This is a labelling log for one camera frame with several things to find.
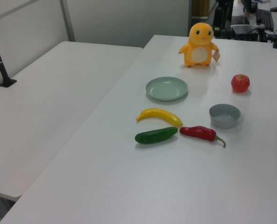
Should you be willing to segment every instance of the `keyboard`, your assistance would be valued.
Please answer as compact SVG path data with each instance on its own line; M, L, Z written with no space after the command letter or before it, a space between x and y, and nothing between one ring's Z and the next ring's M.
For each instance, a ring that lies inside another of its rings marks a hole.
M274 29L274 24L273 24L273 19L271 15L271 11L269 10L263 10L263 9L257 9L256 10L256 20L261 19L262 24L265 25L266 30L273 31Z

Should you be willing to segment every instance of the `green cucumber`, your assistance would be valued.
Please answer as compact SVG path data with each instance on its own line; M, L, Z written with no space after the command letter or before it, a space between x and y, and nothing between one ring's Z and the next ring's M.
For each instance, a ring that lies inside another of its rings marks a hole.
M176 127L166 127L158 130L142 132L135 136L135 140L142 144L152 144L164 141L178 132Z

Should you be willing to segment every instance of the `tag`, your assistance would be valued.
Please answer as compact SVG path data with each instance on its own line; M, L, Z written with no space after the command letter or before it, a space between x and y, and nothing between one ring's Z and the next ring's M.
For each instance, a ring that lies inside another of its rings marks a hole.
M219 54L219 49L217 49L214 54L212 55L213 59L217 62L218 59L221 57Z

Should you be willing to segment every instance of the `plush toy white belly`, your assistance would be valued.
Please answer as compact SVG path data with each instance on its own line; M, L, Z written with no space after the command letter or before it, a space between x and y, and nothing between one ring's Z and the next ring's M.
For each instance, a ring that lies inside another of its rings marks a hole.
M191 53L191 58L195 63L201 63L208 57L208 52L204 47L198 47Z

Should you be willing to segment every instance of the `yellow plush toy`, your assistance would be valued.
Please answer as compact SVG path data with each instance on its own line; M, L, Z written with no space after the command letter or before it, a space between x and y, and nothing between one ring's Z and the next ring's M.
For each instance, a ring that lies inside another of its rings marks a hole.
M209 24L200 22L191 27L187 44L179 50L179 54L184 53L184 63L187 67L195 64L209 65L211 57L218 61L219 49L211 42L212 38L213 29Z

